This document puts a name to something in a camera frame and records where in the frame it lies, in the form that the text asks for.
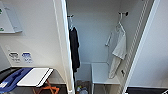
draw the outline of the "ironing board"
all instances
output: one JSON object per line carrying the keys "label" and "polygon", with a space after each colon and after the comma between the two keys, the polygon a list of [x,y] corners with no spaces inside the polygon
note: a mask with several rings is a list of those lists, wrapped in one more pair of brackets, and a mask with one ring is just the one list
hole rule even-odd
{"label": "ironing board", "polygon": [[[52,94],[58,94],[59,88],[51,87],[47,79],[52,71],[53,69],[50,68],[20,68],[5,76],[6,78],[0,83],[0,93],[10,92],[17,86],[30,86],[33,88],[34,94],[40,94],[43,89],[50,89]],[[47,81],[48,86],[41,87],[45,81]],[[41,88],[39,91],[35,91],[34,87]]]}
{"label": "ironing board", "polygon": [[51,87],[51,84],[47,79],[52,71],[53,69],[50,68],[33,68],[17,83],[17,86],[41,87],[44,82],[47,81],[48,86],[41,87],[39,91],[35,91],[33,88],[34,94],[40,94],[43,89],[50,89],[52,94],[58,94],[59,88]]}

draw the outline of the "wardrobe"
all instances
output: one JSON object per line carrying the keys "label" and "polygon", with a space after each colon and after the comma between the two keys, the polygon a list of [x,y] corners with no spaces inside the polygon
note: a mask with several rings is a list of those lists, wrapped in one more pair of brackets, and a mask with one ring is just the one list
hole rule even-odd
{"label": "wardrobe", "polygon": [[[23,28],[16,34],[0,34],[0,46],[12,67],[50,67],[55,69],[50,82],[66,84],[68,94],[75,94],[74,79],[93,82],[93,64],[112,60],[108,41],[118,41],[118,22],[126,34],[127,54],[110,84],[95,84],[94,94],[121,94],[154,0],[0,0],[14,6]],[[80,67],[73,75],[68,25],[77,29]],[[16,63],[9,57],[30,52],[33,63]]]}
{"label": "wardrobe", "polygon": [[[93,79],[95,79],[93,76],[96,74],[94,73],[96,70],[93,68],[100,68],[97,70],[98,72],[102,70],[101,68],[109,70],[108,60],[112,63],[112,52],[117,45],[120,32],[117,31],[119,21],[125,30],[127,55],[121,60],[115,73],[117,80],[114,77],[112,78],[114,82],[111,80],[112,83],[98,82],[91,88],[94,92],[91,94],[100,92],[101,94],[117,94],[119,89],[122,89],[152,4],[153,0],[66,0],[68,25],[69,27],[73,25],[77,29],[80,45],[81,65],[74,74],[75,80],[93,83]],[[103,79],[104,74],[99,73],[99,76],[96,77]]]}

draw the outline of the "coat hook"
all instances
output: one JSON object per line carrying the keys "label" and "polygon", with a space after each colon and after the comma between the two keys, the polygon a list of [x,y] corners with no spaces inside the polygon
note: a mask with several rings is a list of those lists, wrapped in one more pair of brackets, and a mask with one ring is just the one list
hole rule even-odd
{"label": "coat hook", "polygon": [[[119,14],[121,14],[120,12],[118,12]],[[122,14],[125,14],[125,16],[128,16],[128,12],[125,12],[125,13],[122,13]]]}

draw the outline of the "clothes hanger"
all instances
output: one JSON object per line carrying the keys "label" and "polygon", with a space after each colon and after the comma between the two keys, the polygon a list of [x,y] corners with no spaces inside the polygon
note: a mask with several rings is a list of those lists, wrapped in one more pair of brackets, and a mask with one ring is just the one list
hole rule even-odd
{"label": "clothes hanger", "polygon": [[71,21],[71,26],[70,26],[70,30],[72,30],[73,29],[73,22],[72,22],[72,17],[70,17],[70,21]]}
{"label": "clothes hanger", "polygon": [[122,31],[124,32],[124,35],[125,35],[125,30],[124,30],[124,28],[123,28],[123,26],[122,26],[122,24],[121,24],[122,14],[123,14],[123,13],[120,13],[121,16],[120,16],[120,20],[118,21],[118,24],[117,24],[117,26],[116,26],[116,31],[118,32],[117,28],[121,28]]}

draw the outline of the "floor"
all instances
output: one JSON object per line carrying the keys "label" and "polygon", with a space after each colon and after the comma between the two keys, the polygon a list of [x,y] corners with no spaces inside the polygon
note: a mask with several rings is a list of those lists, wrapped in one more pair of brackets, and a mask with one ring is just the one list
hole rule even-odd
{"label": "floor", "polygon": [[162,94],[167,89],[128,87],[128,94]]}

